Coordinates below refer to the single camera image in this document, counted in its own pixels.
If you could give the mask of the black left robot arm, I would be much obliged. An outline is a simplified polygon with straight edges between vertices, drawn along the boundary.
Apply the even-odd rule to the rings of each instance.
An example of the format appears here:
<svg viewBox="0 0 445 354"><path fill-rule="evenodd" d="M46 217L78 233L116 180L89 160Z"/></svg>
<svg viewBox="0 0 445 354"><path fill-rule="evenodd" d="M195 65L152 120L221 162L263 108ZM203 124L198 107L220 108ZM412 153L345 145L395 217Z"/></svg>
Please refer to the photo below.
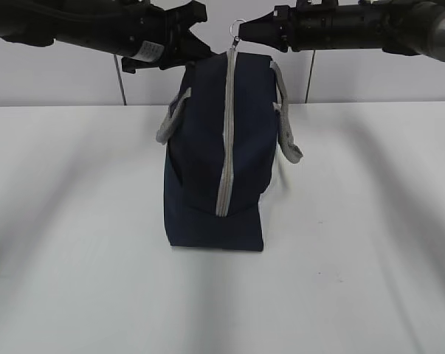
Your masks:
<svg viewBox="0 0 445 354"><path fill-rule="evenodd" d="M164 10L150 1L0 1L0 38L47 47L60 41L122 58L122 69L161 70L213 56L191 27L207 21L199 1Z"/></svg>

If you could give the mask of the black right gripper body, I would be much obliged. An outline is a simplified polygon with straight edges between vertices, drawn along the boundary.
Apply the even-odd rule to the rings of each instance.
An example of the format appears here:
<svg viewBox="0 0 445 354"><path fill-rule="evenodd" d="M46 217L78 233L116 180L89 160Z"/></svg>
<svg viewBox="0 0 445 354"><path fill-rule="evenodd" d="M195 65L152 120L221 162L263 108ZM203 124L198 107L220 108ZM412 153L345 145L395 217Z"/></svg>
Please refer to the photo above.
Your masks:
<svg viewBox="0 0 445 354"><path fill-rule="evenodd" d="M382 12L365 1L298 1L278 5L273 19L283 45L294 52L331 49L380 49L384 46Z"/></svg>

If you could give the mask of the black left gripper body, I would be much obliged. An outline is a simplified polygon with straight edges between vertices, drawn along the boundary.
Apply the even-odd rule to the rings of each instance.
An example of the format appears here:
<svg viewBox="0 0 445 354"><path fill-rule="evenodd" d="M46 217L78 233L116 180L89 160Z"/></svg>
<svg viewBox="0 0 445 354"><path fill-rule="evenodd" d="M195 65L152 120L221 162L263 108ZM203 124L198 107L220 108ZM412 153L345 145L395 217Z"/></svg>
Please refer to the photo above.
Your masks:
<svg viewBox="0 0 445 354"><path fill-rule="evenodd" d="M129 36L136 48L130 54L122 55L121 67L126 73L134 74L139 69L159 69L159 60L164 54L169 32L176 27L189 29L207 21L206 6L199 1L163 10L149 4L142 15L135 17L139 32Z"/></svg>

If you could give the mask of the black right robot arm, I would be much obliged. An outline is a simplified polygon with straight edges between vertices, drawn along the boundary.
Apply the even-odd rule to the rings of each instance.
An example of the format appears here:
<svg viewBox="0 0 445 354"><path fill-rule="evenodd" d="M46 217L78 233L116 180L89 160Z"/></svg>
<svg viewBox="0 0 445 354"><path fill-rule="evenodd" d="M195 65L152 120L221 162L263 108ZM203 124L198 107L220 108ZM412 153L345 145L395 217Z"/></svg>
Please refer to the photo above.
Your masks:
<svg viewBox="0 0 445 354"><path fill-rule="evenodd" d="M445 63L445 1L298 1L242 23L238 36L281 52L381 49Z"/></svg>

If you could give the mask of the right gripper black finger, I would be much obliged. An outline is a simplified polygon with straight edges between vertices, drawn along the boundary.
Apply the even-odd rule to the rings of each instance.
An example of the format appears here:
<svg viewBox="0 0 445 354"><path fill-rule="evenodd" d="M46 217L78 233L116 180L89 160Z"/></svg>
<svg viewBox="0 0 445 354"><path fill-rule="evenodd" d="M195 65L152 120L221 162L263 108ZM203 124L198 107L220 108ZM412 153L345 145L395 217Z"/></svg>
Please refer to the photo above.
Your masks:
<svg viewBox="0 0 445 354"><path fill-rule="evenodd" d="M242 23L238 28L238 37L250 43L281 46L280 28L275 22L273 11L255 20Z"/></svg>

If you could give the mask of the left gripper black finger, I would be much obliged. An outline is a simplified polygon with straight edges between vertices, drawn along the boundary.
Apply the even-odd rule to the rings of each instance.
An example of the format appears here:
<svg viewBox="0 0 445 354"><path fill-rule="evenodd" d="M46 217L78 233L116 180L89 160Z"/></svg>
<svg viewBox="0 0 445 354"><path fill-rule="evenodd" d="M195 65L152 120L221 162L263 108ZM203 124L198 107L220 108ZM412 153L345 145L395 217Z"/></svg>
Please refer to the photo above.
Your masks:
<svg viewBox="0 0 445 354"><path fill-rule="evenodd" d="M176 27L169 32L164 54L159 60L161 70L185 66L214 56L211 48L197 38L189 29Z"/></svg>

